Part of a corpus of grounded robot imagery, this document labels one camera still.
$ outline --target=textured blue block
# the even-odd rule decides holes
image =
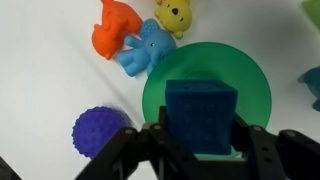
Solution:
[[[168,130],[196,154],[231,153],[237,91],[216,80],[169,80]]]

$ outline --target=toy head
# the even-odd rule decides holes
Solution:
[[[183,31],[187,30],[192,23],[189,5],[189,0],[166,0],[155,11],[163,27],[173,33],[177,39],[183,37]]]
[[[151,57],[151,62],[157,64],[176,48],[172,36],[160,29],[154,19],[148,19],[142,25],[140,36],[144,42],[144,49]]]
[[[120,36],[110,34],[101,26],[95,25],[92,33],[92,44],[98,54],[109,60],[121,48],[123,39]]]

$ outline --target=white background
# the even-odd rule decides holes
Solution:
[[[251,56],[271,86],[268,130],[296,129],[320,141],[316,100],[297,79],[320,63],[320,31],[300,0],[191,0],[194,22],[177,44],[214,41]],[[126,0],[143,20],[153,0]],[[25,180],[73,179],[88,163],[72,144],[86,109],[117,106],[139,129],[145,73],[128,77],[92,47],[99,0],[0,1],[0,155]],[[132,179],[151,179],[144,164]]]

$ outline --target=green plastic bowl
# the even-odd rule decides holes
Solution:
[[[248,124],[266,127],[271,114],[271,92],[259,66],[245,53],[231,46],[202,42],[181,47],[163,59],[150,74],[143,92],[146,122],[157,122],[159,107],[165,106],[167,80],[221,80],[238,90],[236,112]],[[200,158],[233,158],[197,155]]]

